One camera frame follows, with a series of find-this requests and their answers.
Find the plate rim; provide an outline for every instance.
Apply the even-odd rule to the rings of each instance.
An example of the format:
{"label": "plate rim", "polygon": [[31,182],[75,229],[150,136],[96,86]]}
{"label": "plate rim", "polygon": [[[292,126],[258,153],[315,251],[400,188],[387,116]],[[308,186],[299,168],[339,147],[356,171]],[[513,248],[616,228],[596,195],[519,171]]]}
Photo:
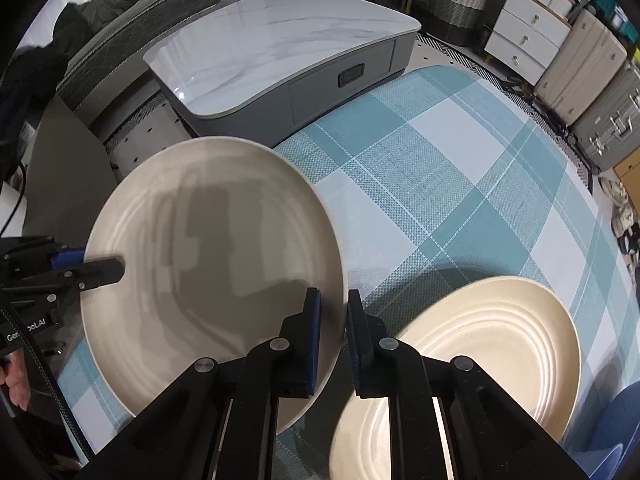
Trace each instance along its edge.
{"label": "plate rim", "polygon": [[[347,280],[347,270],[346,270],[346,264],[345,264],[345,259],[344,259],[344,251],[342,250],[340,243],[338,241],[338,237],[337,237],[337,231],[335,229],[335,223],[331,218],[331,215],[329,215],[329,208],[327,207],[326,203],[324,202],[324,200],[322,199],[322,197],[320,196],[320,194],[318,193],[318,191],[316,190],[316,186],[308,179],[308,177],[299,169],[297,168],[291,161],[287,160],[284,156],[282,156],[281,154],[279,154],[278,152],[276,152],[274,149],[272,148],[268,148],[267,146],[263,145],[263,144],[259,144],[258,142],[254,142],[253,140],[249,140],[249,139],[243,139],[242,137],[232,137],[232,136],[208,136],[208,137],[196,137],[193,139],[188,139],[188,140],[184,140],[183,142],[178,142],[177,144],[174,144],[173,146],[169,146],[167,149],[165,150],[161,150],[160,152],[157,152],[155,154],[153,154],[152,156],[150,156],[147,160],[145,160],[142,164],[140,164],[138,167],[136,167],[133,171],[131,171],[131,173],[129,173],[116,187],[115,189],[111,192],[111,194],[109,195],[108,199],[106,200],[106,202],[104,203],[104,205],[102,206],[102,208],[100,208],[100,212],[98,213],[98,216],[96,217],[95,221],[94,221],[94,225],[91,228],[91,232],[89,234],[89,239],[87,240],[87,243],[85,245],[85,251],[86,249],[91,245],[91,241],[92,238],[94,238],[95,235],[95,226],[98,223],[98,220],[100,219],[100,215],[102,214],[103,210],[109,205],[109,203],[112,200],[116,200],[113,197],[116,195],[116,193],[118,192],[118,189],[120,188],[120,186],[126,181],[126,180],[131,180],[133,178],[133,176],[135,176],[137,173],[140,173],[140,168],[142,168],[143,166],[148,166],[149,163],[153,160],[157,160],[158,158],[161,157],[165,157],[168,156],[168,154],[170,154],[171,152],[177,151],[178,149],[184,149],[184,146],[191,146],[193,144],[196,143],[202,143],[204,144],[205,142],[212,142],[212,143],[216,143],[216,142],[220,142],[220,141],[231,141],[231,142],[238,142],[239,144],[248,144],[251,145],[253,147],[256,148],[260,148],[261,150],[263,150],[264,152],[268,152],[271,155],[276,156],[280,161],[286,163],[290,168],[292,168],[300,177],[302,177],[302,179],[306,182],[306,184],[309,186],[309,188],[311,189],[311,191],[313,192],[314,196],[316,197],[316,199],[319,201],[320,205],[322,206],[322,209],[324,210],[324,213],[326,215],[326,219],[329,222],[329,225],[331,226],[332,231],[334,232],[335,235],[335,241],[336,241],[336,248],[338,251],[338,259],[340,260],[340,275],[342,277],[342,304],[343,307],[345,308],[345,312],[346,312],[346,305],[347,305],[347,300],[348,300],[348,294],[349,294],[349,287],[348,287],[348,280]],[[84,292],[80,292],[80,317],[82,319],[82,331],[84,333],[84,339],[86,341],[87,347],[89,349],[89,354],[91,355],[92,360],[94,361],[95,367],[98,370],[98,373],[100,374],[100,378],[102,379],[102,382],[104,384],[106,384],[108,390],[110,391],[111,395],[113,395],[113,397],[118,401],[118,403],[120,404],[120,406],[122,406],[124,408],[124,410],[132,417],[136,417],[137,415],[135,415],[130,409],[129,407],[122,402],[122,400],[120,399],[120,397],[118,396],[118,394],[114,391],[114,389],[111,387],[111,385],[109,384],[109,382],[105,379],[104,377],[104,373],[102,372],[102,369],[100,368],[100,365],[98,364],[98,360],[95,358],[95,354],[94,354],[94,349],[92,348],[91,345],[91,341],[89,336],[87,335],[87,331],[86,331],[86,325],[85,325],[85,321],[84,321],[84,311],[87,308],[86,306],[84,306],[84,303],[82,302],[82,297],[85,295]],[[342,331],[344,331],[344,327],[346,325],[346,315],[344,317],[345,319],[342,322]],[[316,391],[313,394],[312,397],[310,397],[310,399],[315,399],[315,397],[319,396],[322,391],[324,390],[324,387],[326,386],[329,377],[331,376],[331,374],[334,371],[335,368],[335,364],[338,361],[338,355],[340,352],[338,352],[331,360],[330,362],[330,368],[329,368],[329,373],[326,375],[325,378],[322,379],[322,381],[319,381],[318,384],[316,384]],[[281,433],[285,430],[287,430],[288,428],[290,428],[293,424],[295,424],[300,417],[302,417],[307,410],[313,405],[313,401],[309,402],[305,408],[295,417],[293,418],[290,422],[288,422],[287,424],[285,424],[281,429],[278,429],[277,433]]]}

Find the storage basket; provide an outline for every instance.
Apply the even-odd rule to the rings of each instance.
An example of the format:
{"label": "storage basket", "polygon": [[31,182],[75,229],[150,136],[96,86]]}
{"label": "storage basket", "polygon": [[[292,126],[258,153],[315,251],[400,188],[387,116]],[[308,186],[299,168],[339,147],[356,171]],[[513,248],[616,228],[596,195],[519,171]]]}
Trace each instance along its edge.
{"label": "storage basket", "polygon": [[486,0],[429,0],[425,30],[444,41],[465,46]]}

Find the drawer handle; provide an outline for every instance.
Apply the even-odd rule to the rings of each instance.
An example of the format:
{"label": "drawer handle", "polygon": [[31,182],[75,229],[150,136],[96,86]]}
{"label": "drawer handle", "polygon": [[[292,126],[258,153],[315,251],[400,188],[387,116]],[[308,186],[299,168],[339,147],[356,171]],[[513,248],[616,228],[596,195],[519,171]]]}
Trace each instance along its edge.
{"label": "drawer handle", "polygon": [[364,63],[354,65],[338,74],[338,88],[342,88],[349,83],[356,81],[364,75]]}
{"label": "drawer handle", "polygon": [[620,117],[620,115],[618,115],[615,119],[613,117],[610,117],[609,120],[613,124],[613,127],[615,129],[614,133],[618,136],[618,138],[624,139],[626,136],[628,136],[628,134],[633,133],[634,126],[631,122],[631,117],[626,118],[626,123],[622,119],[622,117]]}

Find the beige plate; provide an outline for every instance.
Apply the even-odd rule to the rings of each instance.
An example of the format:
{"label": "beige plate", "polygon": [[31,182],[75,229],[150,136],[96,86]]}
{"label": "beige plate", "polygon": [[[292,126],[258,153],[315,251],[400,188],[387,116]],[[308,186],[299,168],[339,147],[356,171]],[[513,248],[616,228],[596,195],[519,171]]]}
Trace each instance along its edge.
{"label": "beige plate", "polygon": [[[398,338],[428,357],[473,358],[549,435],[562,437],[580,383],[580,346],[571,317],[544,286],[514,276],[472,283],[429,307]],[[331,479],[386,480],[390,464],[386,399],[351,397],[334,434]]]}
{"label": "beige plate", "polygon": [[[82,322],[113,393],[137,415],[197,358],[243,357],[322,293],[318,387],[334,367],[346,279],[312,185],[271,150],[203,137],[135,169],[102,208],[86,258],[124,258],[123,279],[84,292]],[[278,430],[312,399],[280,402]]]}

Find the human hand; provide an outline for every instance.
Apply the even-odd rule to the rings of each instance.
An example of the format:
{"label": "human hand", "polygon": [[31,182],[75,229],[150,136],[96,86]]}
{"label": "human hand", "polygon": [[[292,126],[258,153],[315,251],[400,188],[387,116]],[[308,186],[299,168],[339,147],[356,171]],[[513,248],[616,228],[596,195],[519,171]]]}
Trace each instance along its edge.
{"label": "human hand", "polygon": [[22,349],[16,350],[7,358],[9,360],[0,366],[0,384],[6,384],[9,388],[9,399],[14,406],[26,412],[31,399],[31,389],[27,367],[24,364],[24,353]]}

